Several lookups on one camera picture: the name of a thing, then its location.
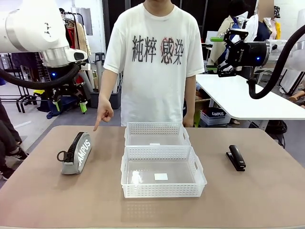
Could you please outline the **person's right hand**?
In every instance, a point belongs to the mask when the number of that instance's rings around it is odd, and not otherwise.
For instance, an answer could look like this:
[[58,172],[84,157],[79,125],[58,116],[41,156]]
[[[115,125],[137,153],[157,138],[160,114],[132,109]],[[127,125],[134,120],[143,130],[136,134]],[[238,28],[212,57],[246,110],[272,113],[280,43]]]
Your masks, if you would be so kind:
[[99,103],[98,103],[98,109],[97,109],[97,117],[96,122],[93,131],[95,132],[101,121],[103,122],[109,122],[114,115],[111,103],[107,97],[104,95],[99,96]]

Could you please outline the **person's left hand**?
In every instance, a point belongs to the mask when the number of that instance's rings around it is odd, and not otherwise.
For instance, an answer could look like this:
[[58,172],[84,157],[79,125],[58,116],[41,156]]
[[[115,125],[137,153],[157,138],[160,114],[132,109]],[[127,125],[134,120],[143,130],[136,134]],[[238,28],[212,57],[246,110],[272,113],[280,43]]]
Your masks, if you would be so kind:
[[188,127],[193,127],[194,125],[194,119],[193,119],[193,115],[186,115],[183,118],[183,126],[188,128]]

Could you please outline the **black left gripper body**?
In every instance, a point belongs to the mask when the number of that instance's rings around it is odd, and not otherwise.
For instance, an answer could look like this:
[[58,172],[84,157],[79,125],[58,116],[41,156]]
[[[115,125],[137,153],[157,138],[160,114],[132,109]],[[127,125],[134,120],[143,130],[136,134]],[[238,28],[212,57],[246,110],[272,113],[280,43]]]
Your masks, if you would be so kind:
[[85,83],[66,83],[49,90],[49,96],[83,96]]

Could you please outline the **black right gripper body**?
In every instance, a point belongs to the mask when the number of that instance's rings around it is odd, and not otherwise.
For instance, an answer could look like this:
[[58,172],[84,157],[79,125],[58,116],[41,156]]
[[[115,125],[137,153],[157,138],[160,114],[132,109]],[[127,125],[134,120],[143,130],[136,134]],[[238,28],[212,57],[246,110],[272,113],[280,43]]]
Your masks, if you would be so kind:
[[232,66],[262,66],[266,55],[267,44],[265,42],[237,42],[232,47]]

